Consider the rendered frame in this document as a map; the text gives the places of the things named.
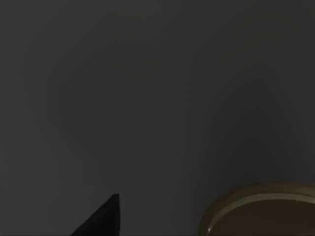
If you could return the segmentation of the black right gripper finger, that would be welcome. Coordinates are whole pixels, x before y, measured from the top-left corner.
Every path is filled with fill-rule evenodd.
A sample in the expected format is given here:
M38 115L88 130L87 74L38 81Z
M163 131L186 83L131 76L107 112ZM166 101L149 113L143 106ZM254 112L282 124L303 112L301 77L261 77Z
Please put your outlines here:
M113 194L69 236L120 236L120 195Z

